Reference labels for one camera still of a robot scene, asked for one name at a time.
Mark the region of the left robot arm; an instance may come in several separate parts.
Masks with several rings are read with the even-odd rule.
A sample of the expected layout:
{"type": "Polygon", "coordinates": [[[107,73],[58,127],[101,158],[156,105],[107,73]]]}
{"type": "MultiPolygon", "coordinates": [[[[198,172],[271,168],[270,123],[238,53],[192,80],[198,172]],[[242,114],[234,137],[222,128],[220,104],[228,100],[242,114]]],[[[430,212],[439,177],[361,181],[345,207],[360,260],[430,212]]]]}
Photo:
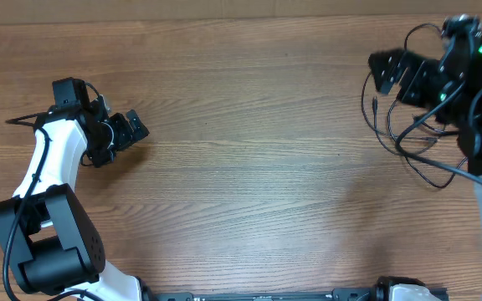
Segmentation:
{"type": "Polygon", "coordinates": [[[33,129],[33,156],[13,196],[0,202],[3,287],[52,300],[153,300],[143,280],[109,263],[100,234],[74,193],[84,159],[99,168],[143,140],[149,130],[134,110],[110,112],[104,95],[82,79],[52,83],[54,105],[11,119],[33,129]]]}

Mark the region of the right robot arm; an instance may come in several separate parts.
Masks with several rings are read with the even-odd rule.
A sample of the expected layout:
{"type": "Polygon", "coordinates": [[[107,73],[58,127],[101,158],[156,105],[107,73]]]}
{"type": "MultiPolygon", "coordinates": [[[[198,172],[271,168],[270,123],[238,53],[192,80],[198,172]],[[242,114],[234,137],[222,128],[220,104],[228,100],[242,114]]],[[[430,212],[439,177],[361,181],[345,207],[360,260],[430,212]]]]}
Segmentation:
{"type": "Polygon", "coordinates": [[[482,33],[444,30],[443,36],[449,45],[441,59],[395,48],[371,54],[368,65],[379,93],[388,94],[393,85],[399,84],[397,100],[426,109],[396,138],[397,152],[473,181],[482,226],[482,33]],[[430,117],[456,127],[458,146],[468,160],[467,171],[402,147],[407,135],[430,117]]]}

